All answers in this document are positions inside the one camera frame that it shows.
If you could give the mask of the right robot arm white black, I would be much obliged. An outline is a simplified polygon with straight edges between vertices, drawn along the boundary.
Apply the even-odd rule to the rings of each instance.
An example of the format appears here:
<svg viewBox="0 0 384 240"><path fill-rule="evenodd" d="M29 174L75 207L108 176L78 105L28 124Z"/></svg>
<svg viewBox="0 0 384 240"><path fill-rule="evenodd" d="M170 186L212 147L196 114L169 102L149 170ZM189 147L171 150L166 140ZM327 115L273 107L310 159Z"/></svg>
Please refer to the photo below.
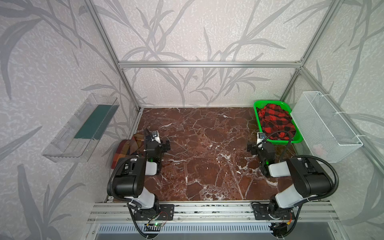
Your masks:
<svg viewBox="0 0 384 240"><path fill-rule="evenodd" d="M267 210L274 217L307 202L328 198L339 187L336 170L321 158L299 155L276 163L275 147L263 142L248 143L247 152L258 157L265 177L291 177L293 181L291 186L270 200Z"/></svg>

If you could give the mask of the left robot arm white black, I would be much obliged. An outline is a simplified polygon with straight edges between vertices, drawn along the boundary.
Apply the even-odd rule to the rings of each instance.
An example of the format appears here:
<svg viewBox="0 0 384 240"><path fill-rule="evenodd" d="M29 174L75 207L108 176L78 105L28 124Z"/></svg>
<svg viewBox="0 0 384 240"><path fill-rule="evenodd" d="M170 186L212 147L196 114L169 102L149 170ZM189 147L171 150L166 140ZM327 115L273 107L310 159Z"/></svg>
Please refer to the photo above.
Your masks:
<svg viewBox="0 0 384 240"><path fill-rule="evenodd" d="M171 149L170 141L153 140L142 144L143 157L139 149L131 147L129 140L122 141L113 158L113 173L107 185L107 193L114 199L127 202L128 208L139 213L160 213L157 196L144 186L146 176L160 174L163 154Z"/></svg>

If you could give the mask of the red black plaid shirt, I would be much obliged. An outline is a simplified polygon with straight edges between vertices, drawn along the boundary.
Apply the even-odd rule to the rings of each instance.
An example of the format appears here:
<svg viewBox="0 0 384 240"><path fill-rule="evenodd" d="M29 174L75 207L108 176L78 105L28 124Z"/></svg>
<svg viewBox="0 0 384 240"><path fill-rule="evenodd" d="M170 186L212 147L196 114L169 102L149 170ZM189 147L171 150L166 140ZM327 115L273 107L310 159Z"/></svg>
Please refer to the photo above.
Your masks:
<svg viewBox="0 0 384 240"><path fill-rule="evenodd" d="M288 111L276 104L267 104L257 110L257 116L262 127L262 132L270 136L270 140L288 141L296 135L296 127Z"/></svg>

